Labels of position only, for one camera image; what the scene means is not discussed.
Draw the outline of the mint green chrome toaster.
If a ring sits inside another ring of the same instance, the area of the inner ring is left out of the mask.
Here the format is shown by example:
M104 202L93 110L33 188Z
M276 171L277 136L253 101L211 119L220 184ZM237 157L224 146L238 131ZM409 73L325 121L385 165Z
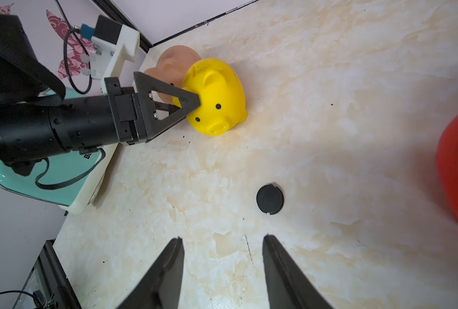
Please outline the mint green chrome toaster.
M0 187L80 214L94 200L117 144L71 151L33 164L0 161Z

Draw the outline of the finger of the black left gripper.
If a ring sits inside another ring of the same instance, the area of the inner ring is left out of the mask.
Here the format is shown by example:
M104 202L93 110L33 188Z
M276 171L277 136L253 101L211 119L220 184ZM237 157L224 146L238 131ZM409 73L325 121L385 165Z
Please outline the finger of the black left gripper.
M142 72L134 73L134 81L136 85L134 100L138 108L138 119L135 126L138 129L140 142L150 142L201 106L197 94L182 90ZM178 99L181 106L157 102L153 99L153 92L170 95Z

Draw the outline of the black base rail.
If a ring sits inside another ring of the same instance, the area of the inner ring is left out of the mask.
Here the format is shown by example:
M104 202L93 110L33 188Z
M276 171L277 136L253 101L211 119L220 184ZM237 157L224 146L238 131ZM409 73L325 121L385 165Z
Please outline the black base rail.
M14 308L78 309L77 296L54 250L54 240L45 242L22 288L30 295L17 297Z

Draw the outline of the yellow piggy bank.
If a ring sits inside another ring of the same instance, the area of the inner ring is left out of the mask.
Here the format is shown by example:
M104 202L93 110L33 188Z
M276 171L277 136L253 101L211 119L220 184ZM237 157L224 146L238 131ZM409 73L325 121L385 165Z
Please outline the yellow piggy bank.
M200 107L187 116L199 133L219 136L248 117L243 85L224 61L207 58L194 63L181 88L199 96Z

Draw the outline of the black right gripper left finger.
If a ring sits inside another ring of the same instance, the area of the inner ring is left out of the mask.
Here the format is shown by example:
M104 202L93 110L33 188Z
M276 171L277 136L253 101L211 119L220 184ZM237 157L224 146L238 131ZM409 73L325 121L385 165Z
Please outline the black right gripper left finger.
M183 240L171 239L118 309L177 308L180 302L184 256Z

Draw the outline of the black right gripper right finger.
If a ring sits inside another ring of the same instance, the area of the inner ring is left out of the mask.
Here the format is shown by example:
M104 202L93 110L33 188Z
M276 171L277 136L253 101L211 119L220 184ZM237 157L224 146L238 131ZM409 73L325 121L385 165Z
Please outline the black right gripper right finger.
M274 235L264 237L262 257L270 308L331 308Z

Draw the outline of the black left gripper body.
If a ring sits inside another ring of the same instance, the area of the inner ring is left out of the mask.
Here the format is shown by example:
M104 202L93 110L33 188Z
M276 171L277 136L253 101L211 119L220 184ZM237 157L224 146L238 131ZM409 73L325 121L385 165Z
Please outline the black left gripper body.
M53 107L0 106L0 161L5 164L33 164L118 142L108 96L66 99Z

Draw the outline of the pink piggy bank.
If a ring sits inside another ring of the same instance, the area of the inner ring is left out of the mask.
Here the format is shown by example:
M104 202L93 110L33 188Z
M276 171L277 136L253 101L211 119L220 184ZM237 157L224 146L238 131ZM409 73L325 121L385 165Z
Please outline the pink piggy bank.
M188 46L176 45L164 51L156 66L146 69L144 73L180 88L188 70L200 60L201 57L195 50Z

